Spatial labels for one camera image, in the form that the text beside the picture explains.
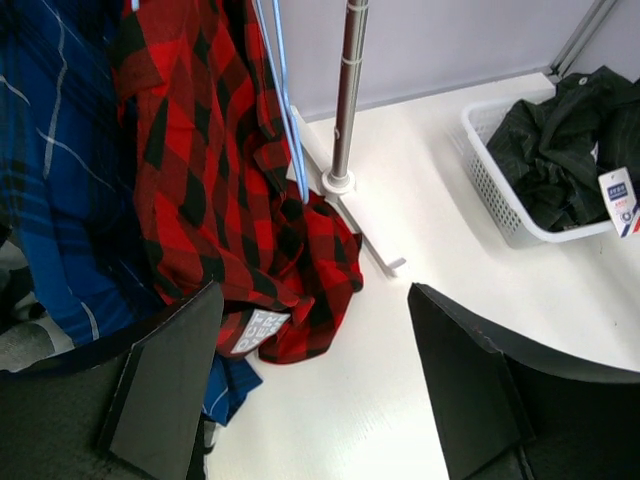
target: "metal pole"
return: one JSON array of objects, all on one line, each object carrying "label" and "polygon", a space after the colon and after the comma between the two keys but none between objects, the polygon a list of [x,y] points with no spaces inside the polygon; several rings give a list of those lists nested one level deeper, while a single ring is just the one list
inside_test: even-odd
[{"label": "metal pole", "polygon": [[333,144],[333,165],[329,181],[336,186],[346,184],[347,166],[351,148],[351,133],[356,114],[362,50],[367,26],[369,0],[347,0],[347,18],[344,26],[340,86],[336,109],[335,141]]}]

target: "blue plaid shirt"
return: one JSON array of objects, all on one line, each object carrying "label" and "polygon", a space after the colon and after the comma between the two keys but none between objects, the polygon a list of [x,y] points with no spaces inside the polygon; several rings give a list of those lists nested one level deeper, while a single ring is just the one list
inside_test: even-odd
[{"label": "blue plaid shirt", "polygon": [[0,223],[17,233],[36,297],[81,345],[163,306],[105,55],[116,2],[0,5]]}]

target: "clothes hanger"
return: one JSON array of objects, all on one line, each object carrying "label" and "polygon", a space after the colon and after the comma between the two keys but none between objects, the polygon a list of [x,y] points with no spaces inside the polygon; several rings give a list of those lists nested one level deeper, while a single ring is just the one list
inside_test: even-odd
[{"label": "clothes hanger", "polygon": [[293,170],[296,174],[296,180],[298,182],[298,192],[300,192],[300,198],[303,203],[309,201],[309,184],[307,181],[307,173],[305,168],[305,159],[302,153],[302,144],[300,142],[300,132],[298,131],[298,122],[291,108],[289,101],[289,78],[287,72],[287,58],[284,47],[284,38],[282,35],[282,21],[280,20],[280,3],[279,0],[272,0],[273,3],[273,16],[275,18],[276,26],[276,40],[278,42],[278,53],[280,59],[280,73],[282,76],[281,82],[278,79],[278,74],[275,69],[274,55],[271,50],[271,42],[269,41],[269,33],[267,31],[266,22],[264,20],[264,12],[262,11],[262,4],[260,0],[255,0],[256,10],[258,12],[258,20],[260,21],[260,29],[262,30],[262,36],[264,37],[265,47],[267,49],[267,57],[269,59],[269,66],[273,72],[273,81],[276,87],[276,96],[278,97],[278,105],[282,112],[284,120],[284,131],[291,151],[291,161],[293,163]]}]

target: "white table surface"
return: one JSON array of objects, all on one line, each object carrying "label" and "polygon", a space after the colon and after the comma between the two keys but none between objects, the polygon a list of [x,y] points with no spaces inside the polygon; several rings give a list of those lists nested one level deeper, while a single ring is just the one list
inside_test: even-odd
[{"label": "white table surface", "polygon": [[[407,258],[388,279],[362,253],[365,288],[329,352],[252,360],[252,392],[210,457],[215,480],[446,480],[407,307],[412,281],[549,346],[640,369],[640,235],[511,250],[465,176],[469,103],[550,88],[539,74],[360,112],[350,169]],[[312,124],[332,145],[333,119]]]}]

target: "black and red checkered fabric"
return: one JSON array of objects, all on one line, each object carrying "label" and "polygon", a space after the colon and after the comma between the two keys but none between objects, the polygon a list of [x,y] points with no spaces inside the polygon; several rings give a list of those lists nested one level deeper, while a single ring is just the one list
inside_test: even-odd
[{"label": "black and red checkered fabric", "polygon": [[135,204],[167,303],[219,282],[231,350],[254,308],[291,313],[261,358],[327,350],[362,288],[360,239],[321,197],[303,205],[251,0],[148,0],[112,48],[138,109]]}]

